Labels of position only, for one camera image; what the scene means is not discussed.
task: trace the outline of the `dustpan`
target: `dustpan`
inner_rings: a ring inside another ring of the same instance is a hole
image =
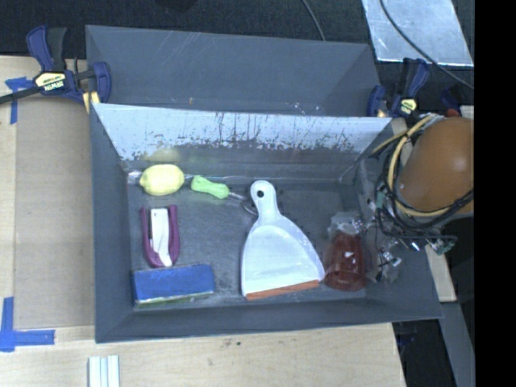
[[[268,181],[256,181],[251,197],[258,219],[243,247],[241,289],[248,300],[318,286],[324,268],[312,243],[277,208],[276,190]]]

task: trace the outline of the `green handle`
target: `green handle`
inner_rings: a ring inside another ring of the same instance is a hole
[[[192,190],[196,190],[198,192],[206,192],[207,194],[212,194],[214,197],[218,199],[225,199],[229,196],[230,190],[227,185],[217,184],[212,181],[208,181],[204,177],[200,177],[198,175],[194,176],[192,179],[192,184],[190,186]]]

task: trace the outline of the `blue sponge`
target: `blue sponge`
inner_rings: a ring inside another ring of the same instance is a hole
[[[215,290],[213,270],[208,264],[154,268],[132,273],[136,307],[187,301]]]

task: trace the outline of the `black cable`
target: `black cable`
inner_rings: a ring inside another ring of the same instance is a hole
[[[315,26],[317,27],[317,30],[318,30],[319,34],[321,35],[322,41],[326,41],[326,37],[324,36],[323,30],[322,30],[321,26],[319,25],[319,22],[318,22],[317,18],[315,17],[314,12],[310,8],[310,5],[308,4],[308,2],[306,2],[306,0],[301,0],[301,1],[305,5],[305,8],[308,10],[308,13],[310,14],[310,17],[312,18],[312,20],[314,20]]]
[[[400,34],[400,36],[405,39],[405,41],[412,46],[412,48],[421,54],[423,57],[425,57],[428,61],[430,61],[433,65],[435,65],[441,72],[447,74],[452,79],[458,81],[461,85],[464,85],[468,87],[471,90],[475,90],[474,86],[470,85],[466,81],[463,81],[453,73],[446,70],[443,66],[441,66],[437,61],[435,61],[430,55],[428,55],[426,52],[424,52],[416,43],[414,43],[409,36],[405,34],[405,32],[396,24],[394,19],[391,17],[390,13],[387,11],[387,8],[385,7],[384,0],[380,0],[381,9],[384,11],[385,15],[387,16],[387,19],[391,22],[393,27],[396,29],[396,31]]]

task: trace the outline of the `yellow lemon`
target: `yellow lemon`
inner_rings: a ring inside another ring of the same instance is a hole
[[[157,197],[173,194],[185,183],[185,174],[175,164],[155,164],[144,170],[139,184]]]

